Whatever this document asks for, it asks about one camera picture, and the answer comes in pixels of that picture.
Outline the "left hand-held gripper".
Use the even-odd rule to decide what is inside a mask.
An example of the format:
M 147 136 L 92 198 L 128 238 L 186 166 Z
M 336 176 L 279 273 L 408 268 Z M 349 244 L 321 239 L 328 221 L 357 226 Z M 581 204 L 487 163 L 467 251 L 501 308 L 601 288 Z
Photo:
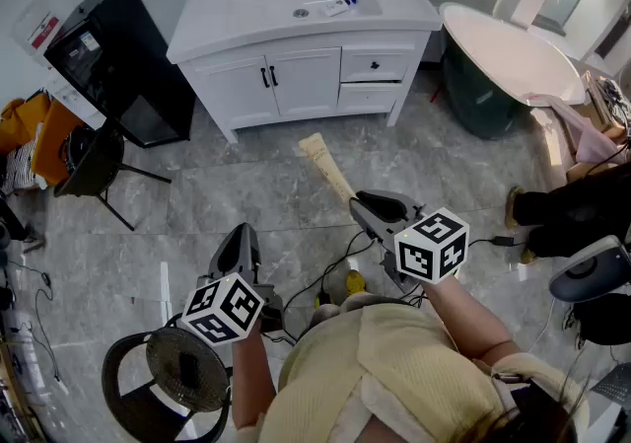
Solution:
M 228 275 L 193 290 L 181 315 L 183 325 L 209 346 L 247 338 L 257 320 L 263 332 L 284 328 L 283 303 L 274 287 L 250 284 L 233 272 L 240 261 L 242 240 L 248 278 L 258 278 L 257 235 L 248 223 L 240 224 L 226 236 L 209 264 L 210 274 Z

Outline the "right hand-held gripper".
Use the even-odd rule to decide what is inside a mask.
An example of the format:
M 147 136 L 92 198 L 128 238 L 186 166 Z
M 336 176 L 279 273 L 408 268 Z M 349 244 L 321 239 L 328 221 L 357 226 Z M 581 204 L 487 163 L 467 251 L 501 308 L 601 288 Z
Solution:
M 424 205 L 387 190 L 360 190 L 349 201 L 354 220 L 372 238 L 384 239 L 405 220 L 420 218 Z M 386 274 L 407 293 L 420 282 L 439 284 L 466 262 L 468 224 L 443 207 L 407 221 L 392 235 L 383 261 Z

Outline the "cream cosmetic tube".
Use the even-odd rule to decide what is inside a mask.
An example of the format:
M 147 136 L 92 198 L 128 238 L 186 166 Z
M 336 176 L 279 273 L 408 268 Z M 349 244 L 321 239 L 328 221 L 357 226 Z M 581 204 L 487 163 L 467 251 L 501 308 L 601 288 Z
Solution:
M 345 204 L 356 196 L 355 191 L 339 170 L 319 132 L 302 139 L 299 142 L 299 146 L 316 164 L 320 172 Z

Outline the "white tube blue cap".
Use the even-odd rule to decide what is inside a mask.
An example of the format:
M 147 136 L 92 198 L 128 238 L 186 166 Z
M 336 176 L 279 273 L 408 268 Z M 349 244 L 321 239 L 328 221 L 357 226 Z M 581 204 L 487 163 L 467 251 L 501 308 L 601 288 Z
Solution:
M 352 13 L 357 6 L 357 0 L 334 0 L 327 2 L 322 12 L 327 18 L 336 17 L 345 13 Z

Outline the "person's left forearm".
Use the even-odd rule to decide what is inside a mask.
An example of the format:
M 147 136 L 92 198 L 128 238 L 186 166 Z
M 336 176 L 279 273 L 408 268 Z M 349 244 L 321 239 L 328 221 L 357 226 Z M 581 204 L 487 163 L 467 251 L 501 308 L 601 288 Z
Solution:
M 276 390 L 260 332 L 260 321 L 247 338 L 232 343 L 232 414 L 236 429 L 253 427 L 272 405 Z

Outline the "person's yellow shoe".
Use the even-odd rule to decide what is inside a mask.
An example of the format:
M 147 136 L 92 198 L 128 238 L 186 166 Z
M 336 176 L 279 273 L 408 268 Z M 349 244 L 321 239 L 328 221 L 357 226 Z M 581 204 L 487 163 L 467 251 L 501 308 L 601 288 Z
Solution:
M 348 297 L 366 291 L 366 281 L 356 269 L 350 269 L 346 274 L 346 293 Z

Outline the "dark wicker chair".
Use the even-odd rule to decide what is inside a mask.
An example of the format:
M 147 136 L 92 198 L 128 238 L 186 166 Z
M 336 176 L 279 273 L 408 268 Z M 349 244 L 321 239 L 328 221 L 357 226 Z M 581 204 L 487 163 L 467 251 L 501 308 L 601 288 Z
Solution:
M 102 368 L 105 403 L 115 420 L 139 443 L 217 443 L 232 404 L 233 369 L 193 333 L 171 318 L 153 332 L 115 342 Z M 124 357 L 144 346 L 151 380 L 123 394 L 118 373 Z M 176 438 L 200 412 L 219 413 L 214 426 L 194 439 Z

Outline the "person's pale yellow shirt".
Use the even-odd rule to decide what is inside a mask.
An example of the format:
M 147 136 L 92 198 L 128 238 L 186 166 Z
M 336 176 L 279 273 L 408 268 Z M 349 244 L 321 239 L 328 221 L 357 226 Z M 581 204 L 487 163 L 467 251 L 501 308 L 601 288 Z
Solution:
M 461 355 L 435 318 L 400 304 L 340 314 L 308 331 L 285 361 L 279 392 L 240 443 L 328 443 L 358 436 L 371 416 L 403 437 L 450 443 L 516 406 L 520 376 L 573 408 L 579 434 L 590 410 L 579 386 L 528 353 L 488 366 Z

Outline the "white vanity cabinet with sink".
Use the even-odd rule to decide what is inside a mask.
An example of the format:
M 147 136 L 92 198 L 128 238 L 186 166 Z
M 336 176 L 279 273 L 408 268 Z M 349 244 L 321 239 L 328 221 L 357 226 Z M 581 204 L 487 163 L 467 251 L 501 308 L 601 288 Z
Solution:
M 442 25 L 429 0 L 187 0 L 168 59 L 224 136 L 264 124 L 384 114 L 395 125 Z M 309 15 L 295 18 L 306 9 Z

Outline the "grey round-faced device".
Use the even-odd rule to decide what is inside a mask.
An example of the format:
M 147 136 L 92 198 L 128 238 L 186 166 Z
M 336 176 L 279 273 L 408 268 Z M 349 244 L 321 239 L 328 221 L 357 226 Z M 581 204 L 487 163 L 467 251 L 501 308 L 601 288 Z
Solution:
M 631 282 L 631 255 L 609 235 L 571 256 L 549 282 L 551 295 L 566 303 L 602 297 Z

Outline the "pink cloth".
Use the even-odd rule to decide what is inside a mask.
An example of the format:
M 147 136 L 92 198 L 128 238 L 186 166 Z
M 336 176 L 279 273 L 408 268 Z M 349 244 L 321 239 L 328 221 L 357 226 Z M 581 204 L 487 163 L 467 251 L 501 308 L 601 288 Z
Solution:
M 530 106 L 543 105 L 552 108 L 578 132 L 577 161 L 579 163 L 621 165 L 627 162 L 625 148 L 618 148 L 610 138 L 599 132 L 587 117 L 581 116 L 562 99 L 546 94 L 526 94 L 525 99 Z

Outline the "orange sofa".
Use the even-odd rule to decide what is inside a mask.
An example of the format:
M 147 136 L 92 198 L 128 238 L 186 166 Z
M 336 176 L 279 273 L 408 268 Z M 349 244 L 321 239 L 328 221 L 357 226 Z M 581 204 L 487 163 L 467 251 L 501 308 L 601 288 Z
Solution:
M 27 101 L 13 100 L 0 111 L 0 156 L 35 141 L 31 168 L 49 185 L 58 185 L 69 176 L 62 144 L 78 126 L 84 122 L 45 92 Z

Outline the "black glass-door fridge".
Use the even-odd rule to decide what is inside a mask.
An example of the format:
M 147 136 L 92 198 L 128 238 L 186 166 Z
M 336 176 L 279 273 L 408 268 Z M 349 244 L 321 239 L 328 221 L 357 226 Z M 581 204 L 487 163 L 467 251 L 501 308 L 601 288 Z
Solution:
M 195 93 L 167 50 L 142 0 L 84 0 L 44 57 L 107 125 L 150 148 L 190 134 Z

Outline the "cardboard box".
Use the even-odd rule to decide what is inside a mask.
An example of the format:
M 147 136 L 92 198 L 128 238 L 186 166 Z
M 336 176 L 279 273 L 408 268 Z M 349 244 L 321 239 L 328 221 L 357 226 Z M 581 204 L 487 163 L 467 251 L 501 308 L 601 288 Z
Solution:
M 586 71 L 582 81 L 586 86 L 586 100 L 582 105 L 575 106 L 575 111 L 615 145 L 615 156 L 591 157 L 587 162 L 581 161 L 579 131 L 565 121 L 564 132 L 574 162 L 566 171 L 569 183 L 612 169 L 619 163 L 631 163 L 631 100 L 612 79 Z

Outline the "clear water barrel red label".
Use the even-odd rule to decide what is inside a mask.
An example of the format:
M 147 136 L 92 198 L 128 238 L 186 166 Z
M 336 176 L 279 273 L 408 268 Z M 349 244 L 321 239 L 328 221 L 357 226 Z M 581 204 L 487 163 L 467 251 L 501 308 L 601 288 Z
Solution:
M 13 41 L 38 65 L 49 67 L 44 53 L 82 0 L 32 0 L 11 28 Z

